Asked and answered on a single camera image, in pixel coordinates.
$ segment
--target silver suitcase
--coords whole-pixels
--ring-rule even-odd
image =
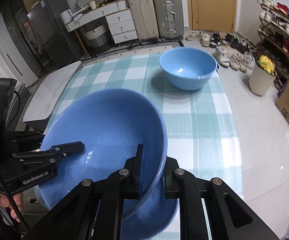
[[[181,0],[154,0],[160,37],[183,39],[184,17]]]
[[[139,40],[159,37],[153,0],[128,0]]]

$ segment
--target refrigerator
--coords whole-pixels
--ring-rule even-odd
[[[53,69],[76,62],[84,54],[76,35],[66,30],[60,17],[67,9],[67,0],[41,0],[28,13],[39,45],[48,52]]]

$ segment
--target checkered tablecloth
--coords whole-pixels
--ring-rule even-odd
[[[61,95],[47,128],[69,105],[106,88],[128,88],[146,95],[163,115],[168,156],[196,177],[223,179],[243,197],[239,140],[219,76],[213,73],[200,91],[174,87],[159,65],[161,54],[146,54],[88,65],[75,73]],[[179,215],[152,239],[179,239]]]

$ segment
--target suitcase handle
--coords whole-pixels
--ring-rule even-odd
[[[171,10],[169,10],[169,12],[170,12],[171,14],[173,14],[173,20],[171,20],[171,21],[172,21],[172,22],[175,22],[175,21],[176,21],[176,13],[173,12],[173,11],[171,11]]]

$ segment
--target plastic bowl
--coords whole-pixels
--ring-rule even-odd
[[[189,91],[202,88],[217,69],[212,56],[194,48],[169,50],[161,56],[159,63],[173,85]]]
[[[82,141],[81,155],[63,158],[58,175],[39,185],[43,200],[53,208],[83,179],[98,181],[124,167],[144,144],[143,193],[125,200],[122,239],[150,238],[172,221],[177,200],[163,197],[160,178],[167,156],[167,131],[156,106],[128,89],[100,90],[76,101],[55,120],[41,144]]]

